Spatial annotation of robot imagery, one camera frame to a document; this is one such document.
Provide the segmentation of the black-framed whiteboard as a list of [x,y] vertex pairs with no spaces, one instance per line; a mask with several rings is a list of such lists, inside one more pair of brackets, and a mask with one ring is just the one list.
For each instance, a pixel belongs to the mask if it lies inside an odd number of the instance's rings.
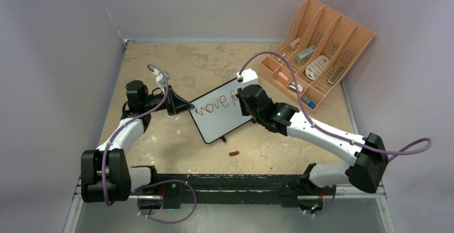
[[252,119],[241,112],[236,97],[240,87],[233,78],[190,102],[194,106],[190,115],[205,144],[224,138]]

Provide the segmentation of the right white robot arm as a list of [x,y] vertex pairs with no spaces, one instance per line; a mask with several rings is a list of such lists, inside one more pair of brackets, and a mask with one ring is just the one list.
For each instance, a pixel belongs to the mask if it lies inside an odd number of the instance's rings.
[[236,96],[242,114],[252,116],[268,131],[310,142],[342,159],[338,163],[310,164],[300,180],[304,192],[313,194],[322,187],[350,183],[363,192],[376,193],[389,163],[380,136],[370,133],[363,137],[327,125],[329,132],[348,140],[330,136],[311,125],[298,108],[273,102],[257,84],[238,90]]

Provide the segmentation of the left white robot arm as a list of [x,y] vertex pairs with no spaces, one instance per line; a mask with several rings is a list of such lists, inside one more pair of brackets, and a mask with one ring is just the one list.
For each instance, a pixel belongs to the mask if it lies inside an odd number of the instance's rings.
[[160,187],[154,166],[130,168],[126,154],[145,133],[151,122],[151,112],[166,110],[173,116],[194,109],[194,105],[170,87],[154,94],[140,80],[126,84],[127,101],[115,132],[99,147],[81,155],[81,197],[84,202],[125,201],[140,189],[147,195]]

